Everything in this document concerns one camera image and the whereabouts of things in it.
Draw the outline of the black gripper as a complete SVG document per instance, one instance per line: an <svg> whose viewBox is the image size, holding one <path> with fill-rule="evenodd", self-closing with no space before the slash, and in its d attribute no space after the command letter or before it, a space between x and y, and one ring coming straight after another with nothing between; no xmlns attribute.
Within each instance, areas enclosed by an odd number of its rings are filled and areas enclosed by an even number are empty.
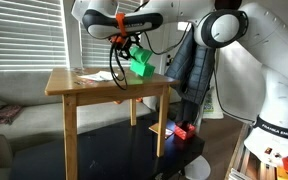
<svg viewBox="0 0 288 180"><path fill-rule="evenodd" d="M130 54L130 48L133 44L141 47L140 38L138 35L132 35L127 37L122 36L112 36L109 41L113 45L114 52L126 60L130 59L132 55Z"/></svg>

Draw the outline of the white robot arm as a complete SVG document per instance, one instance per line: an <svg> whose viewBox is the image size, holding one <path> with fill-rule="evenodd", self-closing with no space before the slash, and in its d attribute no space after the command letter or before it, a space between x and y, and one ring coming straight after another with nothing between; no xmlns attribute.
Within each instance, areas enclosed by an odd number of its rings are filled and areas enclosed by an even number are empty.
<svg viewBox="0 0 288 180"><path fill-rule="evenodd" d="M251 59L251 70L260 81L261 106L254 112L246 148L273 166L288 157L288 26L258 2L222 3L220 0L149 0L138 11L122 14L118 0L77 0L71 13L96 39L126 37L155 30L163 24L189 22L192 41L221 50L219 57L242 77Z"/></svg>

